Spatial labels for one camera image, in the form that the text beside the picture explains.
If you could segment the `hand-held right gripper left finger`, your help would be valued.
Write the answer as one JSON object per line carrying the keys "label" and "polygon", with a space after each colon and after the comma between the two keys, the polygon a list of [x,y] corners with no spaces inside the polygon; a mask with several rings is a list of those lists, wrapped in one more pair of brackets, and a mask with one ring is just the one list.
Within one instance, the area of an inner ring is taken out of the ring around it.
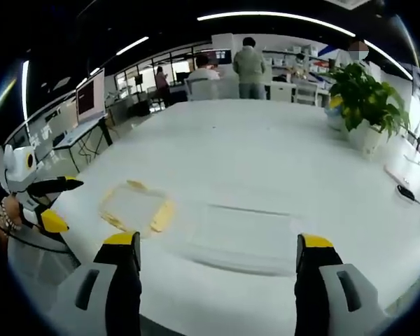
{"label": "hand-held right gripper left finger", "polygon": [[48,318],[58,335],[140,335],[140,234],[114,234],[57,288]]}

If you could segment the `person's left hand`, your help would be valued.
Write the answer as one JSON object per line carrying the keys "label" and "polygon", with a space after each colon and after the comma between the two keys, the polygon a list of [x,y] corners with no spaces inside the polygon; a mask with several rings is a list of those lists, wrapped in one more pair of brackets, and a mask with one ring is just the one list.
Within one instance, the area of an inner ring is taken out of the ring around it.
{"label": "person's left hand", "polygon": [[9,216],[14,213],[19,214],[20,212],[19,202],[12,195],[4,197],[1,201],[1,205]]}

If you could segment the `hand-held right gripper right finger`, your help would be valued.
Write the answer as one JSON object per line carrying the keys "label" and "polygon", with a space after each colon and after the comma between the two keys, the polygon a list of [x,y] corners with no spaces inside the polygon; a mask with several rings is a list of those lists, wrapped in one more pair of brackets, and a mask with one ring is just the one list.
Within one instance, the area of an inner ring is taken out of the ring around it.
{"label": "hand-held right gripper right finger", "polygon": [[374,285],[327,239],[297,236],[296,335],[379,335],[389,317]]}

